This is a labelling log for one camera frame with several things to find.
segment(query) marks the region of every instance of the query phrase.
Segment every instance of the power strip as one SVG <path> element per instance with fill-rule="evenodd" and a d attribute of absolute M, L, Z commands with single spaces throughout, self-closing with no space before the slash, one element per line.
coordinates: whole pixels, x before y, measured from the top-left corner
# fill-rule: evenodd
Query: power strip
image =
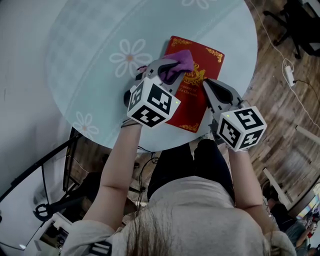
<path fill-rule="evenodd" d="M 295 85 L 295 83 L 294 83 L 295 78 L 294 78 L 294 72 L 293 72 L 293 70 L 291 69 L 291 66 L 289 66 L 289 65 L 286 66 L 286 67 L 284 68 L 284 71 L 285 71 L 285 76 L 286 76 L 286 79 L 287 79 L 289 85 L 290 85 L 291 87 L 294 86 L 294 85 Z"/>

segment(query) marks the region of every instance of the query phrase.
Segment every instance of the flower pattern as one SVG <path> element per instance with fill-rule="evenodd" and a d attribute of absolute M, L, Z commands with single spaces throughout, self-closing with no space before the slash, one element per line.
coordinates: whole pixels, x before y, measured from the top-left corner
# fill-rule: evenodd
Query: flower pattern
<path fill-rule="evenodd" d="M 141 51 L 146 46 L 144 39 L 137 40 L 133 46 L 127 39 L 122 39 L 119 43 L 121 52 L 116 52 L 110 55 L 109 60 L 112 63 L 118 64 L 115 69 L 115 76 L 121 78 L 129 69 L 130 75 L 135 78 L 137 69 L 143 65 L 149 65 L 152 62 L 152 56 L 149 53 L 142 53 Z"/>
<path fill-rule="evenodd" d="M 181 4 L 183 6 L 191 6 L 194 4 L 194 2 L 196 2 L 201 9 L 207 10 L 209 9 L 208 1 L 217 1 L 217 0 L 182 0 Z"/>
<path fill-rule="evenodd" d="M 77 112 L 76 119 L 78 122 L 74 122 L 72 126 L 81 134 L 83 134 L 85 137 L 87 137 L 90 140 L 94 140 L 92 135 L 96 135 L 99 133 L 99 129 L 95 127 L 94 125 L 91 125 L 92 123 L 92 115 L 90 113 L 86 114 L 85 118 L 80 113 Z"/>

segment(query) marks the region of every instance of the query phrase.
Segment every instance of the hand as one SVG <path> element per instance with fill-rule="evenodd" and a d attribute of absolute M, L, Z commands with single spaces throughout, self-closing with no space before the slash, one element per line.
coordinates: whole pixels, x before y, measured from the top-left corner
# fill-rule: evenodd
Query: hand
<path fill-rule="evenodd" d="M 309 226 L 309 229 L 312 231 L 316 226 L 317 226 L 317 223 L 312 222 L 311 225 Z"/>

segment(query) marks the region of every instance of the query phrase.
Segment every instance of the round table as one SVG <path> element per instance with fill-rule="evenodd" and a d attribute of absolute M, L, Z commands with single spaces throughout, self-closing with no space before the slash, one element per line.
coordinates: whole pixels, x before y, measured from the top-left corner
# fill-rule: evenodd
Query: round table
<path fill-rule="evenodd" d="M 123 95 L 135 70 L 163 56 L 171 36 L 225 54 L 218 79 L 243 95 L 257 59 L 254 20 L 243 0 L 68 0 L 49 35 L 47 83 L 61 113 L 92 141 L 113 148 L 125 120 Z M 207 133 L 169 124 L 142 128 L 139 145 L 156 152 Z"/>

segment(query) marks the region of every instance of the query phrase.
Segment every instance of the floor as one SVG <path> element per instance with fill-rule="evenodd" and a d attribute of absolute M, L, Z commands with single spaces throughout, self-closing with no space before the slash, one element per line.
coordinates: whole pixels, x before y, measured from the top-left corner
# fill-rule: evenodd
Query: floor
<path fill-rule="evenodd" d="M 252 1 L 262 17 L 271 39 L 279 39 L 285 29 L 271 17 L 264 17 L 262 12 L 269 10 L 278 14 L 285 1 Z M 282 183 L 282 189 L 286 192 L 289 200 L 294 201 L 320 174 L 320 146 L 297 133 L 295 127 L 300 125 L 318 136 L 320 136 L 320 130 L 312 124 L 290 91 L 282 75 L 282 57 L 271 46 L 253 6 L 248 0 L 246 3 L 256 25 L 258 55 L 255 72 L 244 99 L 251 106 L 258 107 L 268 125 L 261 142 L 250 149 L 249 154 L 259 181 L 262 183 L 267 179 L 263 173 L 263 169 L 267 168 L 278 184 Z M 301 60 L 295 59 L 295 47 L 290 38 L 278 49 L 293 62 L 294 78 L 310 83 L 316 93 L 320 95 L 320 58 L 309 56 L 302 50 Z M 320 103 L 312 89 L 301 82 L 297 82 L 293 89 L 313 120 L 320 124 Z M 197 141 L 190 143 L 191 150 L 197 147 L 197 143 Z M 221 145 L 220 150 L 228 163 L 226 149 Z M 101 172 L 104 166 L 103 156 L 110 152 L 109 148 L 98 145 L 87 138 L 81 138 L 74 155 L 77 162 L 73 161 L 71 176 L 81 182 L 88 172 Z M 133 188 L 139 189 L 139 174 L 150 157 L 150 153 L 137 155 L 136 161 L 140 163 L 140 168 L 133 172 L 131 184 Z M 150 161 L 142 174 L 142 183 L 145 187 L 149 184 L 153 169 L 154 164 Z M 136 201 L 138 194 L 129 192 L 128 197 Z M 142 202 L 147 202 L 145 192 Z"/>

